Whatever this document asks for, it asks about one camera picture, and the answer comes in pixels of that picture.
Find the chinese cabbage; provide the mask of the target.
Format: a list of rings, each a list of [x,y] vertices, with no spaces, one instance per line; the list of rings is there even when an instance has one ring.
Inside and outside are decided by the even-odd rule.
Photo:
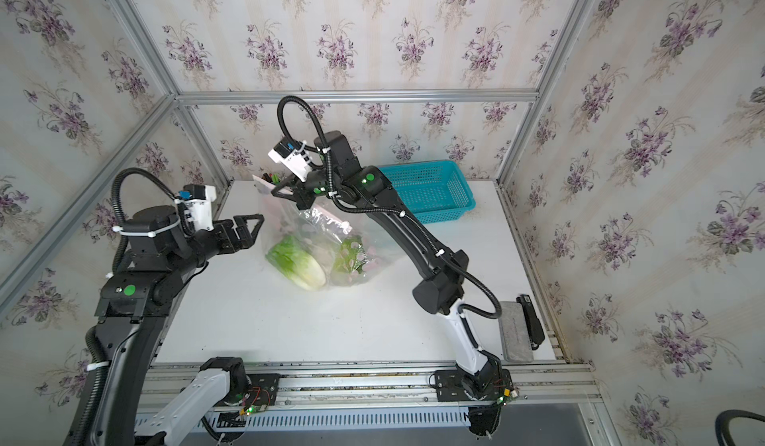
[[[327,284],[323,267],[294,236],[286,236],[266,254],[266,260],[297,287],[315,292]]]
[[[370,261],[361,236],[344,239],[331,269],[331,283],[340,287],[362,284],[366,280],[366,268]]]

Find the zip-top bag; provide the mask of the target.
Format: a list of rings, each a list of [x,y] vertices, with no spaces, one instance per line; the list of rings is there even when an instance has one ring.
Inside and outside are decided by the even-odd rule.
[[[292,202],[273,197],[271,190],[274,186],[262,178],[256,177],[254,182],[265,218],[258,237],[265,259],[268,251],[284,237],[294,236],[323,267],[327,277],[324,288],[331,286],[329,284],[331,250],[334,244],[350,234],[353,227],[320,206],[299,210]]]
[[[396,241],[375,223],[355,227],[334,244],[331,254],[329,284],[332,287],[366,284],[397,260],[406,258]]]

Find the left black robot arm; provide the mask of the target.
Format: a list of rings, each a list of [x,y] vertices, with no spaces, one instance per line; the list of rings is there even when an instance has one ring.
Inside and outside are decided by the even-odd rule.
[[[210,186],[175,193],[151,172],[115,177],[111,199],[120,243],[86,334],[91,361],[67,445],[177,445],[211,408],[237,405],[251,388],[242,358],[217,356],[150,424],[135,426],[145,377],[173,306],[210,260],[247,250],[261,214],[214,221]]]

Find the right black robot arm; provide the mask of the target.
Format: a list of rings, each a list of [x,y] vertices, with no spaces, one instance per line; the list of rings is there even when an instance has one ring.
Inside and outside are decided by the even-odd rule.
[[[317,132],[313,144],[290,133],[284,115],[290,103],[304,109],[310,118]],[[412,291],[414,299],[425,312],[445,322],[465,394],[474,400],[497,395],[499,402],[516,397],[501,359],[480,344],[472,328],[471,316],[499,320],[502,306],[494,292],[470,274],[468,256],[452,251],[432,235],[380,168],[362,166],[344,134],[324,131],[306,100],[296,95],[282,97],[276,117],[282,138],[270,155],[290,174],[273,188],[272,196],[293,202],[301,211],[326,197],[339,211],[366,215],[382,227],[422,277]]]

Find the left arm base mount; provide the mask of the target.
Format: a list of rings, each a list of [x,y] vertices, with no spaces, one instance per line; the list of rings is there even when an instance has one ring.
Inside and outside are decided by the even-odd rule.
[[[276,404],[280,374],[250,373],[244,360],[237,356],[217,356],[199,368],[200,371],[209,369],[221,369],[229,384],[225,396],[215,402],[215,407],[237,407],[250,414]]]

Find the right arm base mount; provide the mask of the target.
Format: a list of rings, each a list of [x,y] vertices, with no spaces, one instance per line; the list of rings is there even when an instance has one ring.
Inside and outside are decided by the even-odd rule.
[[[438,402],[490,401],[505,404],[519,396],[507,369],[485,371],[479,376],[458,368],[436,370],[430,379],[430,386],[435,390]]]

